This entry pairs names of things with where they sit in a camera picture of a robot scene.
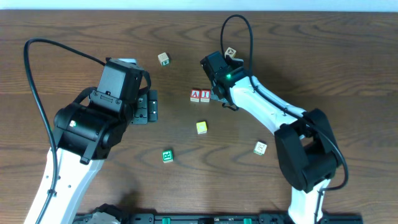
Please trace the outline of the red letter A block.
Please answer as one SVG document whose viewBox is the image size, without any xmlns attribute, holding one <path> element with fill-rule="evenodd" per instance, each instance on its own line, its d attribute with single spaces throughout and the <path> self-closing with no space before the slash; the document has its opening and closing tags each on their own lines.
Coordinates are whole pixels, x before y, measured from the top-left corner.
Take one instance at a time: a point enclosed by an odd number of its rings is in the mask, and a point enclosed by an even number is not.
<svg viewBox="0 0 398 224">
<path fill-rule="evenodd" d="M 200 102 L 200 98 L 201 98 L 201 90 L 191 90 L 190 101 Z"/>
</svg>

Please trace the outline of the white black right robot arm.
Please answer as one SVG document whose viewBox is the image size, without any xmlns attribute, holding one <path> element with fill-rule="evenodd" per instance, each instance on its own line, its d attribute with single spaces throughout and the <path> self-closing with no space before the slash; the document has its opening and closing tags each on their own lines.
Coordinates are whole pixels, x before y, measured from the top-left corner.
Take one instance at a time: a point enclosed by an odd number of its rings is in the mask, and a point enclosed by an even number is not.
<svg viewBox="0 0 398 224">
<path fill-rule="evenodd" d="M 212 90 L 259 120 L 273 135 L 279 167 L 292 187 L 288 209 L 294 223 L 318 223 L 327 191 L 342 189 L 329 183 L 337 168 L 348 168 L 325 113 L 291 105 L 261 85 L 248 71 L 230 66 L 207 68 Z"/>
</svg>

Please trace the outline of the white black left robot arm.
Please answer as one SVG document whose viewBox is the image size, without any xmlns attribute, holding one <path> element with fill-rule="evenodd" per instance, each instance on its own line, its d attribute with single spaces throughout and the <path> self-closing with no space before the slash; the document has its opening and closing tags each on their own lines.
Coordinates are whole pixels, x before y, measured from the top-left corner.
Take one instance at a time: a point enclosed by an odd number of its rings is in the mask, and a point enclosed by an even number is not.
<svg viewBox="0 0 398 224">
<path fill-rule="evenodd" d="M 26 223 L 73 223 L 81 201 L 130 124 L 158 120 L 158 94 L 130 99 L 95 87 L 83 90 L 55 115 L 53 140 L 40 187 Z"/>
</svg>

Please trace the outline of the red letter I block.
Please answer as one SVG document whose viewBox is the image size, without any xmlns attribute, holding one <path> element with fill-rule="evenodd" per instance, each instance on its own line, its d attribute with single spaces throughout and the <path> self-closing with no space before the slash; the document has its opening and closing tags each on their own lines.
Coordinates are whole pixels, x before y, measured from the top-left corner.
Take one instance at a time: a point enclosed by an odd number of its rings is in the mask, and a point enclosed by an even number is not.
<svg viewBox="0 0 398 224">
<path fill-rule="evenodd" d="M 210 90 L 202 90 L 200 95 L 200 101 L 204 103 L 210 102 L 211 91 Z"/>
</svg>

